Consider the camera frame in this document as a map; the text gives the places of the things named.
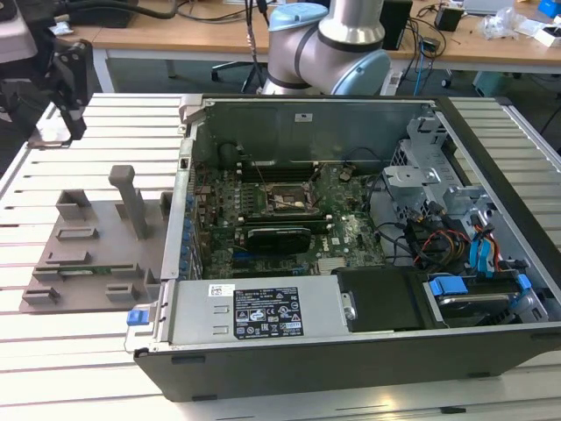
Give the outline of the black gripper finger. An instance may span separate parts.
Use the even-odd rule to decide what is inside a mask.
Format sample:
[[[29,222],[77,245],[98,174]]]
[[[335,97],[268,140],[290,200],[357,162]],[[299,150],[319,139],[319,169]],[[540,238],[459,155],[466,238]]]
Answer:
[[[54,68],[58,72],[55,93],[57,107],[70,140],[79,140],[86,131],[85,108],[94,93],[93,47],[85,39],[56,42]]]

